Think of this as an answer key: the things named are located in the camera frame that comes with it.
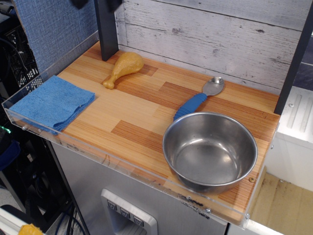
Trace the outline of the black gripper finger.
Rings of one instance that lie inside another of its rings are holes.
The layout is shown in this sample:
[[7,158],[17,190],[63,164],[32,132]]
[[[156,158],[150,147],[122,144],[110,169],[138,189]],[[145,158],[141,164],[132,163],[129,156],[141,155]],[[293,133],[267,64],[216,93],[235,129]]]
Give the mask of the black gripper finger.
[[121,4],[122,0],[106,0],[109,11],[115,11]]
[[88,3],[88,0],[70,0],[70,2],[77,9],[82,9]]

